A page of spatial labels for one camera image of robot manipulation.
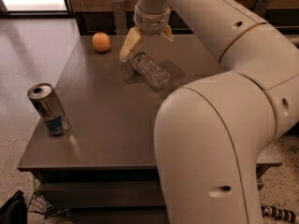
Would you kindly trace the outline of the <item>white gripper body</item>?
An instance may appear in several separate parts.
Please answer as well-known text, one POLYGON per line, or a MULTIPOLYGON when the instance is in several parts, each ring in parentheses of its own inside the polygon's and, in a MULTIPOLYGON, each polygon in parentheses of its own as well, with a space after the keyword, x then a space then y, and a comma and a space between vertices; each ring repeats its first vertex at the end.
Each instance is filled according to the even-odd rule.
POLYGON ((161 28, 169 23, 169 17, 169 7, 165 11, 159 11, 157 14, 151 14, 143 10, 139 5, 135 6, 135 26, 143 35, 159 35, 161 28))

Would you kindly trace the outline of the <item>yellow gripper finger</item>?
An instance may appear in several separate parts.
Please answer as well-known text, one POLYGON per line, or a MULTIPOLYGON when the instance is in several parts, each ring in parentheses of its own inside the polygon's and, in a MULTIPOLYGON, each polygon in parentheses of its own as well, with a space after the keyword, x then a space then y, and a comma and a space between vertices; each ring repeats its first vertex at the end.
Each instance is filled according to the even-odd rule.
POLYGON ((124 43, 121 47, 120 51, 120 60, 125 63, 128 60, 130 60, 135 52, 137 51, 137 48, 142 43, 142 34, 141 31, 134 26, 131 28, 125 37, 124 43))
POLYGON ((171 29, 171 27, 168 24, 164 25, 161 28, 160 35, 162 37, 166 38, 169 42, 173 42, 174 41, 174 36, 173 36, 173 33, 172 33, 172 29, 171 29))

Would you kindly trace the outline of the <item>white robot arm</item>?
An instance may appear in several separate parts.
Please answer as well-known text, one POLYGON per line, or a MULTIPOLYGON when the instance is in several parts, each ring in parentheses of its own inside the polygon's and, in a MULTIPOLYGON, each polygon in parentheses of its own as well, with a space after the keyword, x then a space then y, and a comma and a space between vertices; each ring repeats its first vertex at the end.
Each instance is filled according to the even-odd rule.
POLYGON ((256 161, 298 121, 299 50, 234 0, 137 0, 121 60, 143 35, 170 38, 172 10, 225 71, 178 88, 156 116, 170 224, 263 224, 256 161))

